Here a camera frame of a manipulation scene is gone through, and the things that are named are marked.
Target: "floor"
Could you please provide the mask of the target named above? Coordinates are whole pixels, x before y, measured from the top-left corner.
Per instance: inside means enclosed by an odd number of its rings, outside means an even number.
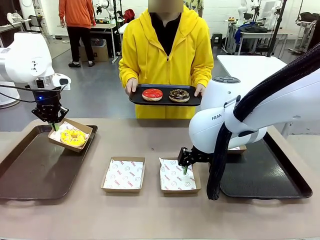
[[[47,36],[47,42],[49,42],[48,47],[52,59],[55,59],[70,49],[69,37],[56,39],[52,38],[51,36]]]
[[[71,90],[61,94],[62,105],[70,109],[68,118],[135,118],[134,105],[128,101],[128,96],[119,80],[117,63],[97,62],[94,67],[89,68],[87,63],[83,62],[82,68],[72,69],[68,67],[71,59],[70,50],[65,52],[64,48],[59,50],[61,46],[69,47],[69,44],[61,43],[61,40],[56,39],[50,42],[51,52],[58,55],[52,60],[54,70],[72,79]],[[292,43],[288,43],[286,49],[291,47]],[[227,74],[217,60],[217,55],[221,54],[224,52],[215,47],[213,76]],[[289,63],[295,58],[296,56],[285,51],[281,60]],[[29,92],[19,91],[19,93],[23,100],[34,100]],[[34,107],[34,103],[20,102],[13,107],[0,109],[0,132],[21,131],[29,122],[36,119],[36,116],[31,113]],[[297,123],[293,126],[292,133],[317,135],[320,134],[320,124],[318,122]]]

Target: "black pants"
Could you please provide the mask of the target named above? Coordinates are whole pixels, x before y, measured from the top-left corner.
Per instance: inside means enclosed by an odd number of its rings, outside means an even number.
[[[91,47],[90,29],[86,27],[68,26],[67,30],[70,39],[72,61],[79,62],[80,39],[83,42],[88,61],[94,61],[95,56]]]

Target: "yellow hoodie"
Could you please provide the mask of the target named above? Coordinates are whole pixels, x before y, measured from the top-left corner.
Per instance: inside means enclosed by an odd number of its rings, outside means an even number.
[[[138,79],[139,84],[206,87],[213,67],[208,25],[186,6],[169,56],[158,41],[148,10],[124,32],[119,61],[123,87],[131,78]],[[135,106],[136,117],[143,119],[191,119],[195,111],[195,107],[186,106]]]

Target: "tray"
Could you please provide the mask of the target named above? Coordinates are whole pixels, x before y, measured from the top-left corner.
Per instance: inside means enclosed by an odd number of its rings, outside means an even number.
[[[306,199],[312,190],[281,148],[267,133],[247,145],[242,155],[227,156],[221,191],[228,197]]]
[[[84,161],[98,127],[81,152],[48,140],[49,125],[36,126],[0,163],[0,199],[56,200],[65,196]]]
[[[159,89],[163,93],[163,97],[160,101],[146,101],[142,97],[142,93],[146,89]],[[183,89],[190,94],[190,99],[187,102],[173,102],[169,99],[170,91],[174,89]],[[136,91],[132,92],[129,100],[137,105],[155,105],[155,106],[184,106],[195,107],[201,104],[202,96],[199,94],[195,97],[196,88],[194,86],[186,85],[163,85],[163,84],[139,84],[136,87]]]

